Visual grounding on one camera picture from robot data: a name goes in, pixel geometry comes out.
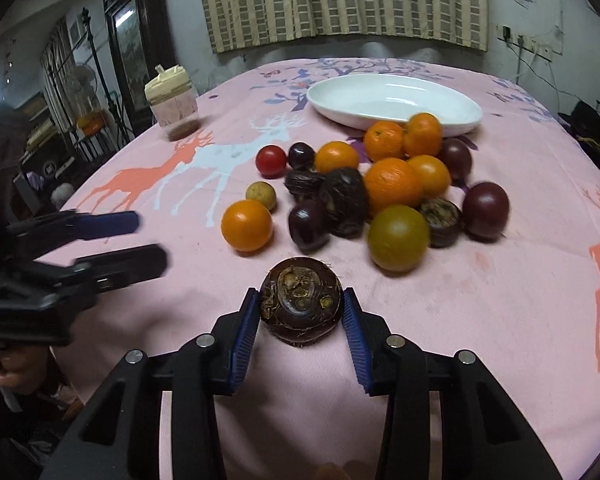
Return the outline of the green orange round fruit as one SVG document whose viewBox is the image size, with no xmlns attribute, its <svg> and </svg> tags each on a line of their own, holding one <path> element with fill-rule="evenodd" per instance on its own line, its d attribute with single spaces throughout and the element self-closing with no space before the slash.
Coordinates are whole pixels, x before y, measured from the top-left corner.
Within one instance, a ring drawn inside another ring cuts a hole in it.
<svg viewBox="0 0 600 480">
<path fill-rule="evenodd" d="M 392 205 L 376 214 L 367 233 L 367 248 L 376 266 L 407 273 L 422 261 L 429 247 L 429 226 L 416 209 Z"/>
</svg>

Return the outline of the dark purple small plum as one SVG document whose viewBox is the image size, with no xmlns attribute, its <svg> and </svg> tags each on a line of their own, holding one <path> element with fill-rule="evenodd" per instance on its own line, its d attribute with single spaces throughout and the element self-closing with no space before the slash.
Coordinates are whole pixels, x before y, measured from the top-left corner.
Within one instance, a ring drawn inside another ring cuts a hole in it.
<svg viewBox="0 0 600 480">
<path fill-rule="evenodd" d="M 327 209 L 320 200 L 302 200 L 288 216 L 289 235 L 302 252 L 315 252 L 329 238 Z"/>
</svg>

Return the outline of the orange round tomato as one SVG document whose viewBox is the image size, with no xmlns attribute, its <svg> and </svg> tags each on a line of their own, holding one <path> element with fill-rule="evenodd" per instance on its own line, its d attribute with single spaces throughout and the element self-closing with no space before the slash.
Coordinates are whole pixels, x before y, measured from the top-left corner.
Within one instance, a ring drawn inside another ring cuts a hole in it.
<svg viewBox="0 0 600 480">
<path fill-rule="evenodd" d="M 256 252 L 273 235 L 272 214 L 257 200 L 240 200 L 226 208 L 221 233 L 238 252 Z"/>
</svg>

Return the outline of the large orange mandarin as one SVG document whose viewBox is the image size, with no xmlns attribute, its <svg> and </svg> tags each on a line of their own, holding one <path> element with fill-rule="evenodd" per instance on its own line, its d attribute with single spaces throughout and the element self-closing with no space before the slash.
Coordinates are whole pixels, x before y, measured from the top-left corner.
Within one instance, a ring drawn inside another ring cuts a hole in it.
<svg viewBox="0 0 600 480">
<path fill-rule="evenodd" d="M 363 181 L 370 199 L 370 215 L 392 205 L 416 207 L 424 198 L 422 179 L 405 160 L 395 157 L 374 162 Z"/>
</svg>

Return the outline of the small yellow green fruit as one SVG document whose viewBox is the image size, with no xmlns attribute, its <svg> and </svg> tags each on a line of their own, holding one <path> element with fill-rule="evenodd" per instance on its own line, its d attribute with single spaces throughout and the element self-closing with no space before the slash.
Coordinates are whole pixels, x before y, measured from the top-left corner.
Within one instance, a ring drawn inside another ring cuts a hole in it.
<svg viewBox="0 0 600 480">
<path fill-rule="evenodd" d="M 245 198 L 247 200 L 255 200 L 265 206 L 268 211 L 272 211 L 277 206 L 277 195 L 275 188 L 268 182 L 257 181 L 251 183 L 246 189 Z"/>
</svg>

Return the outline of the small orange tomato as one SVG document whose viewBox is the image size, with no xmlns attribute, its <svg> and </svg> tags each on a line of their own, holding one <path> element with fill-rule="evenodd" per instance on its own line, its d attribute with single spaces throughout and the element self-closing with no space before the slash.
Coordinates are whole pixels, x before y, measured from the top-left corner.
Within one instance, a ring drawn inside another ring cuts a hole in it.
<svg viewBox="0 0 600 480">
<path fill-rule="evenodd" d="M 360 158 L 355 148 L 343 141 L 324 144 L 315 155 L 314 167 L 320 174 L 329 174 L 340 168 L 356 169 Z"/>
</svg>

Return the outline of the dark purple round plum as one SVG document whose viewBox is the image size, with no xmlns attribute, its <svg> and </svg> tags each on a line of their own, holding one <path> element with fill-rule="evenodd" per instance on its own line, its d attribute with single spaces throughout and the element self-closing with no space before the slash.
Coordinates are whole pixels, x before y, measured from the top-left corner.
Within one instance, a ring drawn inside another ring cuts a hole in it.
<svg viewBox="0 0 600 480">
<path fill-rule="evenodd" d="M 496 240 L 508 223 L 510 203 L 504 188 L 494 182 L 480 182 L 465 194 L 462 216 L 465 231 L 480 240 Z"/>
</svg>

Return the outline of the red cherry tomato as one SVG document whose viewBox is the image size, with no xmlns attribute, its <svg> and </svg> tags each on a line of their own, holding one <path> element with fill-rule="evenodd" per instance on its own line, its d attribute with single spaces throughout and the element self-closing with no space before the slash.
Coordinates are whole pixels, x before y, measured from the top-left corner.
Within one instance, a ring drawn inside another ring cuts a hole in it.
<svg viewBox="0 0 600 480">
<path fill-rule="evenodd" d="M 262 177 L 267 179 L 278 178 L 286 171 L 287 155 L 277 145 L 265 145 L 258 151 L 256 167 Z"/>
</svg>

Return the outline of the orange yellow round fruit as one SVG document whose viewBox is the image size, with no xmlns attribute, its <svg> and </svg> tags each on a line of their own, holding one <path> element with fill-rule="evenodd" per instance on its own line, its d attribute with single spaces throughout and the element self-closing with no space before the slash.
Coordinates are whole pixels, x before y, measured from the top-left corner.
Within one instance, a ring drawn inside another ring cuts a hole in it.
<svg viewBox="0 0 600 480">
<path fill-rule="evenodd" d="M 422 181 L 422 196 L 438 198 L 451 186 L 451 175 L 445 164 L 431 155 L 418 155 L 406 161 Z"/>
</svg>

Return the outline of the dark cherry with stem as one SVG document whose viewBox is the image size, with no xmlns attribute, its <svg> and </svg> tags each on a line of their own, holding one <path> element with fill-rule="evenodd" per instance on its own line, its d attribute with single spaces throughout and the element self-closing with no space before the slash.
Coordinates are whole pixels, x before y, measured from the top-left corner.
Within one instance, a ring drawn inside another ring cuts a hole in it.
<svg viewBox="0 0 600 480">
<path fill-rule="evenodd" d="M 314 149 L 304 142 L 296 142 L 288 150 L 287 162 L 293 170 L 311 170 L 314 160 Z"/>
</svg>

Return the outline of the standing fan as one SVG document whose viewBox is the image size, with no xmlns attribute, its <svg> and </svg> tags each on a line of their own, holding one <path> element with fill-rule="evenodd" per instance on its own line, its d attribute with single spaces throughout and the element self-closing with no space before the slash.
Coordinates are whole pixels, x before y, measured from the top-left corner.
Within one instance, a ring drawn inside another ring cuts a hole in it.
<svg viewBox="0 0 600 480">
<path fill-rule="evenodd" d="M 102 108 L 96 93 L 96 75 L 88 64 L 68 68 L 65 73 L 65 87 L 76 118 L 86 117 Z"/>
</svg>

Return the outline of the pink deer print tablecloth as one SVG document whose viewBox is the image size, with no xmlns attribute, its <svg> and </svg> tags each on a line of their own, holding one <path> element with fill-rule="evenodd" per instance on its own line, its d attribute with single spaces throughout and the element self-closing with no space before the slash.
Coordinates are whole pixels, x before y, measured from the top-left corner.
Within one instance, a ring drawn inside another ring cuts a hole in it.
<svg viewBox="0 0 600 480">
<path fill-rule="evenodd" d="M 292 60 L 221 84 L 199 99 L 201 129 L 170 141 L 151 127 L 71 197 L 93 214 L 134 210 L 131 235 L 76 242 L 57 262 L 158 243 L 170 266 L 158 280 L 102 296 L 55 352 L 82 399 L 125 352 L 176 350 L 236 310 L 276 263 L 299 255 L 288 230 L 294 199 L 274 181 L 272 237 L 257 252 L 227 243 L 221 223 L 259 179 L 258 151 L 302 141 L 322 148 L 343 128 L 306 102 L 312 84 L 352 84 L 375 99 L 374 73 L 411 75 L 466 94 L 483 118 L 467 141 L 470 184 L 492 182 L 509 199 L 502 235 L 461 236 L 447 248 L 368 224 L 329 237 L 316 258 L 352 288 L 362 308 L 427 351 L 469 349 L 538 434 L 560 474 L 577 479 L 600 452 L 600 170 L 548 110 L 511 82 L 400 60 Z"/>
</svg>

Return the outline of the cream lidded drink cup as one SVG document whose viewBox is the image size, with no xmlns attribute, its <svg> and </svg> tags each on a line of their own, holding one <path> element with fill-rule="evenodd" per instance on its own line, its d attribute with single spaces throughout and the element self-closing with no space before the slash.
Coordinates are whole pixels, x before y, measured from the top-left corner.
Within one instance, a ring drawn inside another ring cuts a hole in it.
<svg viewBox="0 0 600 480">
<path fill-rule="evenodd" d="M 145 84 L 145 96 L 156 122 L 170 141 L 199 128 L 197 90 L 181 65 L 155 67 L 157 76 Z"/>
</svg>

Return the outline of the white oval plate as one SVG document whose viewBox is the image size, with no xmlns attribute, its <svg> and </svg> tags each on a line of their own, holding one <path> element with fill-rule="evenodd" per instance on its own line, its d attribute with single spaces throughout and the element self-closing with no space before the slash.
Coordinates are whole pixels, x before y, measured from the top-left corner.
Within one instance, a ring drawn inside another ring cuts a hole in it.
<svg viewBox="0 0 600 480">
<path fill-rule="evenodd" d="M 337 124 L 365 131 L 374 122 L 405 124 L 419 113 L 434 115 L 445 136 L 460 136 L 482 121 L 480 105 L 443 84 L 419 78 L 353 74 L 312 84 L 306 99 L 317 113 Z"/>
</svg>

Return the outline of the dark framed mirror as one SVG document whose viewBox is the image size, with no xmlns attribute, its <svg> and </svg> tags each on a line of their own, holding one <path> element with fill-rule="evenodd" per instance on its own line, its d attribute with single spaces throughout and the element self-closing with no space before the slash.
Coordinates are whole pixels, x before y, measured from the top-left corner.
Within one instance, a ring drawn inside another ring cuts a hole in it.
<svg viewBox="0 0 600 480">
<path fill-rule="evenodd" d="M 166 0 L 102 0 L 109 47 L 122 103 L 131 129 L 141 134 L 154 116 L 145 84 L 158 65 L 176 64 Z"/>
</svg>

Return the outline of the beige checked curtain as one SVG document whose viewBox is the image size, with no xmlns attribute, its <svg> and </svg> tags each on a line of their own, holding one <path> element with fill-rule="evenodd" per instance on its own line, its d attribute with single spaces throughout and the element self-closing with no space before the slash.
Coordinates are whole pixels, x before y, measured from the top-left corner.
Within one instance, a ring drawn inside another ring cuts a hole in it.
<svg viewBox="0 0 600 480">
<path fill-rule="evenodd" d="M 488 0 L 201 0 L 213 52 L 321 36 L 405 37 L 480 52 Z"/>
</svg>

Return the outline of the wall power strip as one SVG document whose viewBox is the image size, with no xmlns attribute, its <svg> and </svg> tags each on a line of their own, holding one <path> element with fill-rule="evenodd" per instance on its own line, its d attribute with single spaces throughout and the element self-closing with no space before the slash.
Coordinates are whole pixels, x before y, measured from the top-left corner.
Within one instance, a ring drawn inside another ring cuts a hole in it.
<svg viewBox="0 0 600 480">
<path fill-rule="evenodd" d="M 498 40 L 513 47 L 516 52 L 528 51 L 536 58 L 542 58 L 547 62 L 553 61 L 553 47 L 543 38 L 524 35 L 522 32 L 516 32 L 513 27 L 502 24 L 496 24 L 495 31 Z"/>
</svg>

